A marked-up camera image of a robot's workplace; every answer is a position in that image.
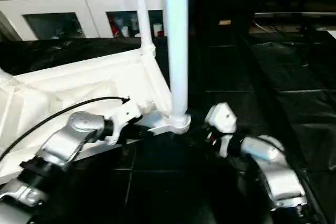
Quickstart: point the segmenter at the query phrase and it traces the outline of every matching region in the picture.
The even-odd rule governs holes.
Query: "black tablecloth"
[[[189,45],[189,111],[201,121],[228,102],[238,127],[269,134],[307,171],[329,223],[335,220],[336,49],[327,33],[260,34],[234,43]],[[165,39],[156,59],[169,82]],[[12,74],[100,57],[140,46],[122,39],[1,43],[1,67]],[[224,223],[260,220],[260,198],[247,200],[224,161],[172,134],[77,162],[52,195],[46,223]]]

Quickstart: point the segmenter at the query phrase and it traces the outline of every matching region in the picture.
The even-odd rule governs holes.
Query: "glass cabinet door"
[[[106,12],[113,37],[140,37],[138,15],[136,11]],[[149,20],[152,37],[163,37],[162,10],[150,10]]]
[[[140,36],[137,0],[86,0],[99,37]],[[146,0],[153,37],[165,33],[165,0]]]
[[[23,15],[37,39],[85,38],[76,13]]]
[[[85,0],[5,0],[0,12],[22,40],[99,37]]]

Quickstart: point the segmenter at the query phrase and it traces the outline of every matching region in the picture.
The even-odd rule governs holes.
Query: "red object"
[[[120,31],[119,31],[118,27],[115,25],[115,22],[114,22],[114,19],[113,19],[112,16],[109,16],[109,23],[110,23],[112,34],[113,34],[114,38],[118,37]]]
[[[157,36],[158,37],[164,37],[164,32],[163,31],[158,31]]]

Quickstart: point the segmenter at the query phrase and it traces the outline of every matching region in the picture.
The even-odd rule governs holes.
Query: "black cable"
[[[61,111],[58,111],[57,113],[49,116],[48,118],[44,119],[43,121],[39,122],[38,124],[36,124],[34,127],[32,127],[30,130],[26,131],[24,134],[22,134],[17,140],[15,140],[0,156],[0,162],[4,159],[4,157],[15,147],[15,145],[17,145],[22,139],[24,139],[26,136],[28,136],[31,132],[33,132],[34,130],[38,129],[39,127],[41,127],[42,125],[44,125],[45,123],[49,122],[50,120],[58,117],[59,115],[62,115],[72,109],[75,109],[77,107],[83,106],[85,104],[88,103],[92,103],[92,102],[97,102],[97,101],[101,101],[101,100],[120,100],[122,101],[122,103],[126,103],[128,102],[130,99],[129,98],[122,98],[122,97],[99,97],[99,98],[94,98],[94,99],[90,99],[87,101],[83,101],[77,104],[74,104],[70,107],[67,107]]]

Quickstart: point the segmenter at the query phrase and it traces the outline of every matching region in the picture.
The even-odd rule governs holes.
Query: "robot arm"
[[[48,193],[58,186],[83,146],[97,140],[114,145],[123,127],[140,117],[141,112],[132,101],[118,107],[107,119],[88,112],[73,113],[34,158],[20,164],[20,175],[0,190],[0,223],[34,223],[25,209],[42,205],[48,199]]]
[[[235,134],[236,117],[226,103],[213,106],[205,121],[212,127],[208,139],[220,141],[220,156],[248,155],[258,165],[271,210],[307,204],[303,186],[287,163],[284,147],[278,140],[265,135],[252,137]]]

